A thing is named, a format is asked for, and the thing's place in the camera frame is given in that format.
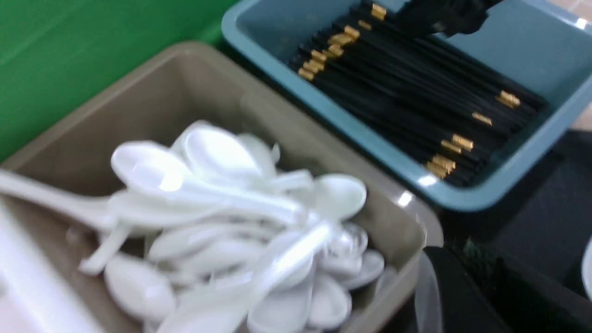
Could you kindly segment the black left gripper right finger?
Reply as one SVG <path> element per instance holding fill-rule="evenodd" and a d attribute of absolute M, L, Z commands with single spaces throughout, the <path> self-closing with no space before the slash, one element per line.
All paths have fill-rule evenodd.
<path fill-rule="evenodd" d="M 486 245 L 425 247 L 420 333 L 589 333 L 591 303 Z"/>

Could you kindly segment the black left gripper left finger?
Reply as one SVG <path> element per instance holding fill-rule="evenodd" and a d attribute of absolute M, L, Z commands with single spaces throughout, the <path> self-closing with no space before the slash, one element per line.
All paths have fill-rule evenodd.
<path fill-rule="evenodd" d="M 410 0 L 395 14 L 394 24 L 409 36 L 436 33 L 452 37 L 480 30 L 488 10 L 500 0 Z"/>

